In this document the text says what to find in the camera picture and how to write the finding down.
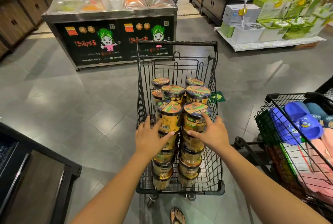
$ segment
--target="green floor sticker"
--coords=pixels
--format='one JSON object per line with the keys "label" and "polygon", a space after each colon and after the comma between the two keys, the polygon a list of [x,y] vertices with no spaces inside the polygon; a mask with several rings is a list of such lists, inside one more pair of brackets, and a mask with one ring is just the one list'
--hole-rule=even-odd
{"label": "green floor sticker", "polygon": [[221,91],[217,91],[216,93],[211,93],[208,102],[212,102],[213,100],[217,99],[217,102],[224,102],[225,98]]}

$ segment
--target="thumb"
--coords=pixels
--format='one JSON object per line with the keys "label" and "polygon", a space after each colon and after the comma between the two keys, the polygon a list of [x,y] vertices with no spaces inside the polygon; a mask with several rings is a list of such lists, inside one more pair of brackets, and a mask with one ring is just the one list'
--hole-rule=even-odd
{"label": "thumb", "polygon": [[193,131],[193,130],[189,130],[187,131],[187,134],[189,134],[190,136],[194,137],[194,138],[197,138],[199,140],[201,140],[202,138],[202,133],[199,133],[199,132],[196,132],[196,131]]}
{"label": "thumb", "polygon": [[169,140],[170,138],[174,135],[174,131],[171,131],[169,132],[166,136],[164,136],[162,139],[161,139],[161,144],[162,146],[164,146]]}

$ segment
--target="shopping cart basket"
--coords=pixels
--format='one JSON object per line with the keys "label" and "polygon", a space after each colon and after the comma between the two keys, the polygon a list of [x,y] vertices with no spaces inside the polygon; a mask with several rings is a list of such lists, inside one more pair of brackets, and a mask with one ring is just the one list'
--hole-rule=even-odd
{"label": "shopping cart basket", "polygon": [[[333,103],[330,99],[332,97],[333,78],[314,93],[268,94],[264,106],[255,116],[260,131],[258,142],[246,143],[242,138],[236,138],[235,141],[238,148],[244,146],[250,149],[248,144],[258,144],[266,150],[272,160],[270,171],[251,149],[249,154],[268,176],[331,222],[333,222],[332,164],[296,127],[285,113],[284,106],[292,101],[314,102],[319,104],[328,115],[333,115]],[[282,125],[292,125],[292,127],[283,126],[277,129],[272,120],[273,116],[276,116]],[[301,140],[294,137],[295,134],[292,133],[295,131],[302,137]],[[286,136],[291,142],[286,143],[282,140],[286,139]]]}
{"label": "shopping cart basket", "polygon": [[[214,56],[184,56],[175,51],[173,56],[149,57],[139,55],[140,46],[169,45],[169,46],[211,46]],[[216,93],[215,68],[218,60],[217,42],[174,42],[174,41],[138,41],[137,62],[139,68],[138,113],[136,126],[144,122],[148,115],[151,123],[155,121],[153,114],[153,90],[151,81],[156,78],[168,78],[170,84],[184,86],[186,78],[197,78],[204,81],[204,85],[211,90],[211,99],[207,105],[212,109],[211,119],[214,121],[218,115]],[[196,194],[222,195],[224,193],[223,171],[221,159],[209,148],[202,153],[200,174],[192,187],[183,187],[178,182],[178,155],[173,165],[173,176],[170,185],[164,190],[156,190],[152,181],[152,166],[146,167],[136,188],[137,193],[150,194],[148,207],[157,199],[159,194],[178,193],[194,201]]]}

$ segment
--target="person's right hand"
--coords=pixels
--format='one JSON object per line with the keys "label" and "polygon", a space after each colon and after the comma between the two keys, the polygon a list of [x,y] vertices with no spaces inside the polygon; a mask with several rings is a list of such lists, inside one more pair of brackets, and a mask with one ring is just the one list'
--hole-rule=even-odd
{"label": "person's right hand", "polygon": [[206,131],[204,133],[198,133],[189,130],[187,133],[202,141],[215,152],[217,152],[220,148],[229,147],[228,132],[221,117],[216,116],[215,122],[213,123],[207,114],[202,113],[202,116],[206,121]]}

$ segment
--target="foot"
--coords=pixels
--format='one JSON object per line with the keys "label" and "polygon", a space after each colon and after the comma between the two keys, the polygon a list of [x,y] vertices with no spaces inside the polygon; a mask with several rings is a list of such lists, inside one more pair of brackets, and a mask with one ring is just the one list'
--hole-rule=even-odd
{"label": "foot", "polygon": [[171,224],[185,224],[185,216],[177,207],[171,209]]}

